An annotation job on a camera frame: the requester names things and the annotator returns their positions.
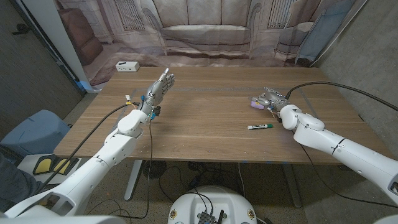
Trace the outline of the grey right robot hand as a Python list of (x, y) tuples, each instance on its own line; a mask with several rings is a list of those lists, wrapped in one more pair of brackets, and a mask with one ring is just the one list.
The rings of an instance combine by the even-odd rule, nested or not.
[(280, 94), (277, 90), (271, 88), (265, 88), (264, 93), (257, 97), (252, 97), (251, 101), (266, 108), (270, 108), (276, 112), (280, 112), (283, 107), (290, 104), (285, 96)]

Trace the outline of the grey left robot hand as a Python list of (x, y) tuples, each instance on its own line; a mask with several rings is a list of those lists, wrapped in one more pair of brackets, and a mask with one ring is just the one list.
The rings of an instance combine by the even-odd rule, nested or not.
[(140, 103), (138, 110), (149, 115), (156, 106), (159, 106), (163, 100), (164, 95), (173, 87), (175, 83), (175, 76), (169, 73), (169, 68), (166, 68), (148, 89), (144, 95), (144, 99)]

